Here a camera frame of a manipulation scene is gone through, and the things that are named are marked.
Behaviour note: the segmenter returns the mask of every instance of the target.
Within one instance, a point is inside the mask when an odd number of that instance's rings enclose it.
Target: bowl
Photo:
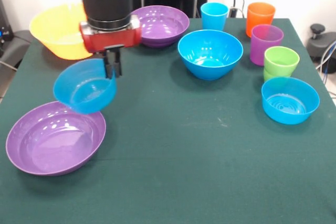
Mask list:
[[[65,69],[56,79],[56,100],[77,113],[90,114],[102,110],[114,98],[117,84],[106,78],[103,59],[88,59]]]
[[[202,80],[216,80],[231,71],[242,58],[240,41],[223,31],[199,30],[185,35],[178,50],[187,69]]]
[[[190,21],[181,10],[163,5],[151,5],[133,11],[142,25],[141,43],[162,48],[177,42],[188,29]]]
[[[59,102],[41,105],[10,130],[6,151],[18,169],[58,176],[83,166],[97,151],[106,131],[101,113],[77,114]]]
[[[261,89],[262,107],[273,120],[283,124],[304,122],[319,106],[316,90],[292,77],[275,77]]]
[[[41,12],[30,22],[31,34],[56,56],[79,60],[92,54],[85,49],[79,22],[87,20],[82,4],[64,4]]]

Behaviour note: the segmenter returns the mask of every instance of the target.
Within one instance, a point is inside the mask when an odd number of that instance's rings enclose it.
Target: purple cup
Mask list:
[[[259,66],[264,65],[266,49],[280,46],[284,33],[276,26],[258,25],[252,29],[250,60]]]

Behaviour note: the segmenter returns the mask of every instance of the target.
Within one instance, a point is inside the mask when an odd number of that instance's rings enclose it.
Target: blue bowl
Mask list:
[[[218,30],[189,33],[180,40],[178,49],[187,69],[197,78],[207,81],[224,76],[243,55],[240,41]]]
[[[102,110],[117,91],[115,75],[106,78],[102,59],[89,59],[75,63],[64,70],[54,84],[55,98],[81,114]]]
[[[269,79],[262,86],[261,95],[265,113],[283,124],[304,122],[320,104],[311,85],[292,77]]]

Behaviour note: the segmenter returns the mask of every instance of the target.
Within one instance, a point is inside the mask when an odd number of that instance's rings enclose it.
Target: table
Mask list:
[[[71,64],[33,42],[0,104],[0,223],[335,223],[336,109],[290,21],[274,24],[301,57],[293,76],[320,94],[306,122],[282,125],[263,112],[245,20],[229,18],[225,31],[244,55],[217,81],[194,78],[176,44],[123,49],[124,76],[102,111],[106,138],[61,177],[22,173],[5,153],[10,128],[54,100],[53,83]],[[195,19],[189,31],[200,28]]]

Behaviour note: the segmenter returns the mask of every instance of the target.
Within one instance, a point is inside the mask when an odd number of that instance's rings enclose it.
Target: black knob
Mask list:
[[[312,24],[310,26],[310,29],[316,35],[319,35],[320,33],[324,32],[326,30],[324,25],[321,25],[321,24]]]

